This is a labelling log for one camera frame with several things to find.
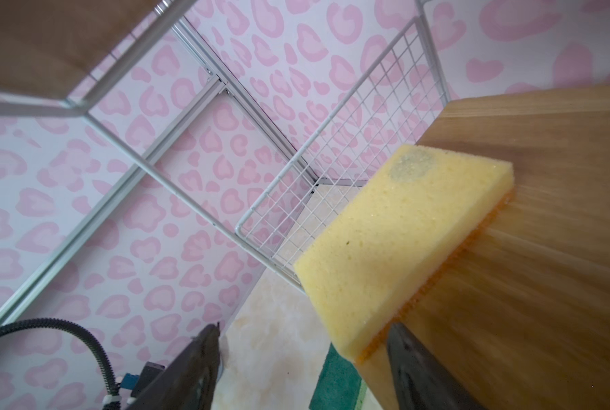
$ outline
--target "wire grid panel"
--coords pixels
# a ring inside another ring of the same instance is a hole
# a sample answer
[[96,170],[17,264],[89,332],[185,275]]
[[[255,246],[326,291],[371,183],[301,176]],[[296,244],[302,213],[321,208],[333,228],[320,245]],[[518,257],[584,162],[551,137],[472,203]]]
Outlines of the wire grid panel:
[[291,166],[237,230],[296,281],[293,263],[304,250],[393,152],[415,144],[443,109],[442,76],[414,28],[392,41],[338,113],[298,151],[318,180],[309,184],[305,170]]

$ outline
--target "wood grain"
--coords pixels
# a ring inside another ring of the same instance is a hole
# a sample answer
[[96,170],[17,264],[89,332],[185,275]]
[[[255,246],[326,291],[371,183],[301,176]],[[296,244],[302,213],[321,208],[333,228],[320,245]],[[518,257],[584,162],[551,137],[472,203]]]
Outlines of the wood grain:
[[157,0],[0,0],[0,91],[65,98]]
[[[516,196],[407,327],[489,409],[610,409],[610,86],[454,101],[419,143],[513,162]],[[384,345],[357,368],[397,409]]]

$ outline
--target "white cable clip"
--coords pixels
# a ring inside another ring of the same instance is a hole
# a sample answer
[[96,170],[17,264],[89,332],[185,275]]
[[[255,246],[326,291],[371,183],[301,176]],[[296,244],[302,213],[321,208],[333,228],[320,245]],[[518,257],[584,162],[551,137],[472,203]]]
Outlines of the white cable clip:
[[102,399],[102,404],[109,404],[112,403],[114,401],[120,401],[120,395],[118,396],[112,396],[111,394],[107,394],[106,396],[104,396],[104,398]]

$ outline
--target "sponge edge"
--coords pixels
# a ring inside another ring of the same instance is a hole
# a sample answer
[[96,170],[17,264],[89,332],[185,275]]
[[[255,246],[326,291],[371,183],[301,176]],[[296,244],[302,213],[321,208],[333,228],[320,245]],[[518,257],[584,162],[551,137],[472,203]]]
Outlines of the sponge edge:
[[339,354],[356,361],[513,185],[511,163],[401,146],[294,265]]

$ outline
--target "wooden surface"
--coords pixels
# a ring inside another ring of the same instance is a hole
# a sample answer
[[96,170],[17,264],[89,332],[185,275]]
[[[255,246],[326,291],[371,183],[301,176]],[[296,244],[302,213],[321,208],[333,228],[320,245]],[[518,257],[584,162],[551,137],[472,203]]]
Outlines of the wooden surface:
[[0,91],[64,98],[158,0],[0,0]]
[[[488,409],[610,409],[610,86],[454,101],[419,143],[517,191],[407,327]],[[384,346],[358,370],[398,408]]]

